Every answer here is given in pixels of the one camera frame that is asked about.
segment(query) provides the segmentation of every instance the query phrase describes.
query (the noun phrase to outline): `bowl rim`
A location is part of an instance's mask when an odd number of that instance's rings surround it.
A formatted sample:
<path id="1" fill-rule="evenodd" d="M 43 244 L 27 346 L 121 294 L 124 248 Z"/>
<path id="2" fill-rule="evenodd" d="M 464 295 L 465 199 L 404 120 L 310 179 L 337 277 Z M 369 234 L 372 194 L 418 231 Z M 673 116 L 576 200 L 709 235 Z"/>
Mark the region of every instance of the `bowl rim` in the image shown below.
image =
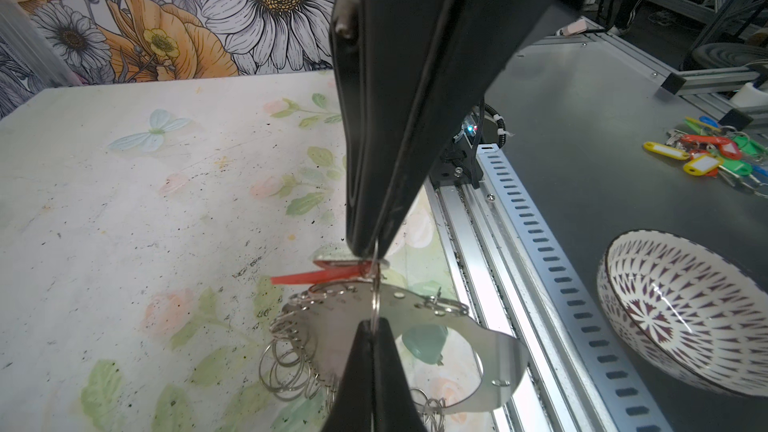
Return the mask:
<path id="1" fill-rule="evenodd" d="M 692 241 L 692 240 L 690 240 L 690 239 L 688 239 L 686 237 L 683 237 L 682 235 L 673 234 L 672 232 L 665 232 L 663 230 L 656 230 L 656 229 L 653 229 L 653 228 L 633 228 L 632 230 L 627 230 L 626 232 L 622 232 L 621 234 L 619 234 L 616 237 L 614 237 L 614 239 L 610 241 L 610 244 L 608 245 L 608 248 L 606 248 L 605 252 L 603 253 L 603 263 L 605 264 L 604 273 L 606 274 L 606 279 L 608 280 L 608 286 L 610 287 L 610 291 L 616 296 L 616 299 L 618 299 L 618 302 L 621 305 L 621 310 L 627 315 L 629 320 L 634 324 L 635 327 L 637 327 L 641 332 L 643 332 L 643 335 L 645 335 L 645 337 L 648 338 L 648 341 L 651 342 L 658 350 L 661 350 L 662 353 L 666 354 L 667 357 L 672 359 L 672 361 L 675 362 L 679 367 L 682 367 L 683 369 L 688 370 L 689 372 L 691 372 L 693 375 L 695 375 L 699 379 L 704 380 L 705 382 L 707 382 L 709 384 L 712 384 L 716 388 L 723 389 L 726 392 L 729 392 L 731 394 L 735 394 L 735 395 L 738 395 L 738 396 L 741 396 L 741 397 L 745 397 L 745 398 L 768 398 L 768 391 L 765 394 L 748 394 L 748 393 L 742 392 L 740 390 L 734 390 L 734 389 L 725 387 L 724 385 L 718 384 L 714 380 L 699 374 L 695 369 L 692 369 L 692 368 L 688 367 L 686 364 L 681 363 L 672 354 L 670 354 L 669 351 L 667 351 L 666 349 L 664 349 L 663 347 L 658 345 L 656 343 L 656 341 L 653 340 L 653 338 L 648 334 L 648 332 L 645 331 L 645 329 L 643 329 L 638 324 L 638 322 L 635 321 L 634 318 L 632 318 L 632 315 L 630 315 L 627 312 L 627 309 L 624 308 L 624 304 L 621 301 L 621 296 L 616 292 L 616 288 L 614 287 L 613 282 L 610 280 L 610 273 L 608 271 L 608 253 L 610 252 L 611 248 L 613 247 L 613 245 L 616 243 L 617 240 L 619 240 L 620 238 L 622 238 L 625 235 L 629 235 L 629 234 L 634 233 L 634 232 L 657 232 L 659 234 L 672 235 L 673 237 L 682 238 L 683 240 L 687 240 L 688 242 L 690 242 L 692 244 L 695 244 L 695 245 L 698 245 L 699 247 L 702 247 L 703 249 L 707 250 L 711 254 L 714 254 L 717 257 L 722 258 L 725 261 L 725 263 L 733 265 L 736 268 L 736 270 L 738 271 L 738 273 L 742 274 L 750 282 L 754 283 L 754 285 L 757 287 L 757 289 L 759 291 L 765 293 L 765 291 L 763 291 L 762 287 L 760 287 L 756 282 L 754 282 L 754 280 L 752 280 L 752 278 L 749 275 L 744 274 L 744 272 L 742 272 L 742 270 L 740 268 L 738 268 L 735 264 L 733 264 L 730 260 L 726 259 L 725 257 L 723 257 L 722 255 L 718 254 L 717 252 L 710 250 L 708 247 L 705 247 L 705 246 L 699 244 L 698 242 L 694 242 L 694 241 Z"/>

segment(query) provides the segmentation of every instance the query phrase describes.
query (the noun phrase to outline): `blue butterfly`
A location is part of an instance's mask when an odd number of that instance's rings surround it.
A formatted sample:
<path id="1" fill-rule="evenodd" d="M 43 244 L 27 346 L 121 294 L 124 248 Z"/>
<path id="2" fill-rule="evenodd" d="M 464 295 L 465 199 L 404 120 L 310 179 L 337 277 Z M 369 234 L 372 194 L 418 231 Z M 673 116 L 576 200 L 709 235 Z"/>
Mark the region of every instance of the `blue butterfly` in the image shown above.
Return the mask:
<path id="1" fill-rule="evenodd" d="M 167 110 L 157 109 L 149 117 L 149 131 L 121 137 L 107 146 L 109 149 L 128 150 L 141 146 L 142 152 L 154 152 L 163 145 L 165 133 L 186 126 L 191 119 L 171 120 Z"/>

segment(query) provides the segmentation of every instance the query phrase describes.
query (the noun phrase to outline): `white table surface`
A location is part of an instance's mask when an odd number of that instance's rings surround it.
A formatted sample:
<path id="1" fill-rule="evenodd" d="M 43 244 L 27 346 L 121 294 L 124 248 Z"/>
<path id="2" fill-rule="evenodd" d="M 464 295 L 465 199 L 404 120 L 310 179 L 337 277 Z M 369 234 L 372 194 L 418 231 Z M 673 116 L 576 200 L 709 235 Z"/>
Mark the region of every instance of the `white table surface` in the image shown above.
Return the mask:
<path id="1" fill-rule="evenodd" d="M 190 121 L 154 151 L 108 148 L 156 109 Z M 276 300 L 302 289 L 268 277 L 343 247 L 338 111 L 332 74 L 305 72 L 46 90 L 2 120 L 0 430 L 317 430 L 322 399 L 279 402 L 256 367 Z M 422 193 L 390 282 L 451 295 L 434 232 Z M 478 380 L 448 340 L 442 367 L 400 349 L 450 404 Z"/>

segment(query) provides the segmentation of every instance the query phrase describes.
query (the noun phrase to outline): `black table surface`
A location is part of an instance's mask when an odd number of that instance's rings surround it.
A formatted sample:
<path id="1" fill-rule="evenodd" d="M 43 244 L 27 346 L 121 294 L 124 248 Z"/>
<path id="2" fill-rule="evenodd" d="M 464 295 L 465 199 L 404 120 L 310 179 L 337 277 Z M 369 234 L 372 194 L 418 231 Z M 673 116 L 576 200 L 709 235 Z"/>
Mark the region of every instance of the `black table surface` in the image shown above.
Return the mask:
<path id="1" fill-rule="evenodd" d="M 651 228 L 718 252 L 768 290 L 768 199 L 642 148 L 697 108 L 661 90 L 607 44 L 532 46 L 485 100 L 514 133 L 503 151 L 597 302 L 600 256 L 622 232 Z M 699 390 L 630 359 L 676 432 L 768 430 L 768 399 Z"/>

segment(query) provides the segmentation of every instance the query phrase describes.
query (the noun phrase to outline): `bowl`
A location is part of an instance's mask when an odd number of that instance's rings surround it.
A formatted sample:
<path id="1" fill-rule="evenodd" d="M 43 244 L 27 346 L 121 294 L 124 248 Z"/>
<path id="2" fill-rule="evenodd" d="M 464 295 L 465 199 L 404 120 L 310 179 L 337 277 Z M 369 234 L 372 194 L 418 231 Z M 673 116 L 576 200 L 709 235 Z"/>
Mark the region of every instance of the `bowl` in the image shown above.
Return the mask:
<path id="1" fill-rule="evenodd" d="M 600 261 L 598 292 L 619 337 L 698 388 L 768 397 L 768 294 L 686 238 L 634 230 Z"/>

